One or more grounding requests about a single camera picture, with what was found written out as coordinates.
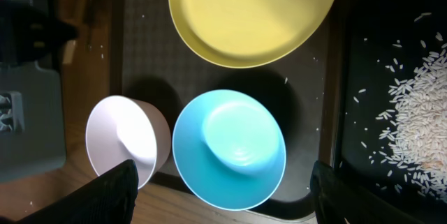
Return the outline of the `yellow plate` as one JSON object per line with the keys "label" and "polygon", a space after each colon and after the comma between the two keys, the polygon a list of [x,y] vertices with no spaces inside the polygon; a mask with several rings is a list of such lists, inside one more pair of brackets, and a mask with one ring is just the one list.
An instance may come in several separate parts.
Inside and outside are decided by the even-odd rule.
{"label": "yellow plate", "polygon": [[200,58],[227,68],[272,63],[320,27],[334,0],[168,0],[175,29]]}

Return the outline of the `light blue bowl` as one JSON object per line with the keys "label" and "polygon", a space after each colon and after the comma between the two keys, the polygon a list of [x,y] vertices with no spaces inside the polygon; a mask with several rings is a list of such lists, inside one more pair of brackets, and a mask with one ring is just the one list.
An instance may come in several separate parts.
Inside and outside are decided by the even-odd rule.
{"label": "light blue bowl", "polygon": [[179,114],[173,158],[194,195],[213,207],[242,211],[278,189],[286,146],[264,105],[242,92],[217,89],[195,97]]}

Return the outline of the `dark brown serving tray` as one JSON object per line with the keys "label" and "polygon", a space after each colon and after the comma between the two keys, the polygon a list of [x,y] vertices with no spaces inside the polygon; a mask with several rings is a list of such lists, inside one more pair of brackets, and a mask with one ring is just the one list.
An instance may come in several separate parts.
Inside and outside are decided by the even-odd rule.
{"label": "dark brown serving tray", "polygon": [[284,179],[267,202],[249,211],[224,211],[198,199],[173,159],[151,179],[140,200],[180,200],[206,223],[315,223],[309,191],[316,161],[333,164],[342,99],[344,32],[356,0],[335,0],[314,34],[271,64],[231,69],[194,54],[176,32],[168,0],[112,0],[110,93],[155,105],[170,126],[197,95],[214,89],[244,92],[278,121],[287,147]]}

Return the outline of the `black waste tray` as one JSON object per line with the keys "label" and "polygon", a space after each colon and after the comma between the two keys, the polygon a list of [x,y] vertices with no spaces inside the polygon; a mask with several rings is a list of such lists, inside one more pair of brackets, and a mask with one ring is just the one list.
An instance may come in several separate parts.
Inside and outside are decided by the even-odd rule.
{"label": "black waste tray", "polygon": [[423,223],[445,223],[446,204],[422,196],[403,170],[387,163],[379,113],[393,109],[389,89],[446,41],[446,0],[359,0],[349,15],[335,167],[342,179]]}

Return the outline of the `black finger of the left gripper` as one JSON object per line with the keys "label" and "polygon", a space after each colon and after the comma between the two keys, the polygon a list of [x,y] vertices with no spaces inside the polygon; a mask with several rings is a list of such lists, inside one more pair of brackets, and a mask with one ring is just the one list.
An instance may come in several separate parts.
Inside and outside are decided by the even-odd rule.
{"label": "black finger of the left gripper", "polygon": [[37,8],[1,0],[1,64],[39,60],[78,37],[77,29]]}

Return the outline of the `pile of rice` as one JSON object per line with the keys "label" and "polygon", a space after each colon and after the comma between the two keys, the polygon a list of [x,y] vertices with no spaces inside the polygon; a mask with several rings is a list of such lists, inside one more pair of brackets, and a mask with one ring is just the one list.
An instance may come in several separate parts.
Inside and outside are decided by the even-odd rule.
{"label": "pile of rice", "polygon": [[422,196],[446,201],[446,41],[430,52],[410,79],[397,80],[389,89],[393,109],[379,113],[393,130],[388,139],[387,163],[403,169]]}

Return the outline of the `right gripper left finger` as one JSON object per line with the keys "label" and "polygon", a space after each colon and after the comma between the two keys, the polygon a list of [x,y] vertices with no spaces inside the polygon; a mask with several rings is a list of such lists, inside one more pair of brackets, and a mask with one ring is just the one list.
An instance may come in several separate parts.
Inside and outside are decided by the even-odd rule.
{"label": "right gripper left finger", "polygon": [[128,159],[21,224],[129,224],[138,195],[138,172]]}

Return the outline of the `grey dishwasher rack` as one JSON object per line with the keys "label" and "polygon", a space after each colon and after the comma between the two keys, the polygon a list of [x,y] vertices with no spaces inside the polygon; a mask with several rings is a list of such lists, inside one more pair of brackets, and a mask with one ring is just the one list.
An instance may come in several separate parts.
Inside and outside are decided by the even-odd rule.
{"label": "grey dishwasher rack", "polygon": [[[55,0],[10,1],[25,3],[57,18]],[[1,64],[3,183],[49,172],[65,163],[59,53],[68,42],[36,61],[15,66]]]}

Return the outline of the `white pink bowl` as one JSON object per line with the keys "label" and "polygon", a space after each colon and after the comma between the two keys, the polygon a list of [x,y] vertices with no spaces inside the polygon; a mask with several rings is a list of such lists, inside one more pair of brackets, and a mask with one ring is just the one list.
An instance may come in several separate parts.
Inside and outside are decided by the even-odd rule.
{"label": "white pink bowl", "polygon": [[168,160],[172,137],[166,118],[152,104],[108,96],[91,111],[85,142],[98,176],[131,159],[141,189]]}

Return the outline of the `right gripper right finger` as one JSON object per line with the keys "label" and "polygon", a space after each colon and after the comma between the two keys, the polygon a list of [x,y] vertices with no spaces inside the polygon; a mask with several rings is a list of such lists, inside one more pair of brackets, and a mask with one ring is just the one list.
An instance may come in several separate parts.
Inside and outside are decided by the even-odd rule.
{"label": "right gripper right finger", "polygon": [[350,186],[333,168],[316,161],[310,179],[310,191],[318,223],[419,223],[369,191]]}

